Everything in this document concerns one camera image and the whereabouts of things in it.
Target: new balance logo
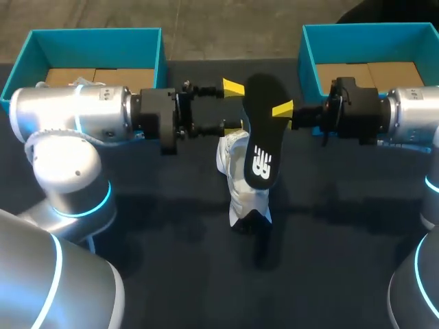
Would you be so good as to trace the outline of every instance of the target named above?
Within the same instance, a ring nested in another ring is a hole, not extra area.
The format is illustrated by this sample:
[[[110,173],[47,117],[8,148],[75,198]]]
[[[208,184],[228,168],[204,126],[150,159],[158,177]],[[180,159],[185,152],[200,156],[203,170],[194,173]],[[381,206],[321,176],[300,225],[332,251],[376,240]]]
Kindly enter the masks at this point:
[[[271,155],[261,150],[257,145],[254,146],[252,169],[253,169],[253,173],[256,176],[261,176],[261,178],[264,180],[270,178],[271,161],[272,161]]]

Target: insole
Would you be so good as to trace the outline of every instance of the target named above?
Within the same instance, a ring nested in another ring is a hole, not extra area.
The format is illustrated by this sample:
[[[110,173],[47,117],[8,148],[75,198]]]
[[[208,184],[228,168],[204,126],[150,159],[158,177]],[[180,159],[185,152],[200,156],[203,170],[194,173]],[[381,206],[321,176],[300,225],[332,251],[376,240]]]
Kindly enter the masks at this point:
[[[291,101],[275,77],[258,73],[245,84],[244,111],[250,137],[244,165],[247,184],[258,190],[271,188],[281,166],[284,131],[289,119],[273,117],[273,108]]]

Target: teal box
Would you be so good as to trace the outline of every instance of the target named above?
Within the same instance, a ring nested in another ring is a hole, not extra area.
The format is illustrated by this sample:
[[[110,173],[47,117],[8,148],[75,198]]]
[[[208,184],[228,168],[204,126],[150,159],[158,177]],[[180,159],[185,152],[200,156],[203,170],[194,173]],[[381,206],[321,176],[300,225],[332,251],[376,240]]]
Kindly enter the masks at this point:
[[[154,69],[154,88],[167,86],[160,28],[35,29],[27,36],[0,96],[5,111],[9,112],[14,91],[45,81],[52,68]]]
[[[437,86],[439,34],[431,23],[304,25],[298,75],[305,102],[321,103],[328,96],[317,64],[372,62],[414,62],[424,85]]]

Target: table surface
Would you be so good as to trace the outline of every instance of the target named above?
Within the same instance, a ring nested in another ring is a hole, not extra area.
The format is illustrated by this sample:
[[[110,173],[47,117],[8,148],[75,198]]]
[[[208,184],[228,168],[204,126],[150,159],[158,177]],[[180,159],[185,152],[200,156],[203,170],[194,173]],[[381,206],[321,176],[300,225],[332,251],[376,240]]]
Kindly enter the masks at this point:
[[[169,85],[266,72],[299,100],[296,64],[170,62]],[[10,69],[0,66],[0,82]],[[198,122],[212,123],[235,117],[240,102],[201,99],[193,107]],[[288,132],[270,192],[273,231],[256,266],[260,241],[230,231],[217,142],[181,142],[172,157],[159,156],[153,142],[100,152],[119,216],[96,247],[123,276],[123,328],[391,329],[388,283],[422,230],[427,155],[336,139],[321,148],[309,130]],[[43,194],[3,111],[0,152],[0,208],[19,213]]]

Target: gray floor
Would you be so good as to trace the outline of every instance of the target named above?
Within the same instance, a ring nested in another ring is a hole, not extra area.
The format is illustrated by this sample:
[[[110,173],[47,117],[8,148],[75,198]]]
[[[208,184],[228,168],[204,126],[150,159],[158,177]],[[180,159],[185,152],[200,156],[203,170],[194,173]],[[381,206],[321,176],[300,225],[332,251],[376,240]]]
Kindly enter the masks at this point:
[[[162,27],[168,59],[295,57],[304,24],[359,0],[0,0],[0,62],[31,29]]]

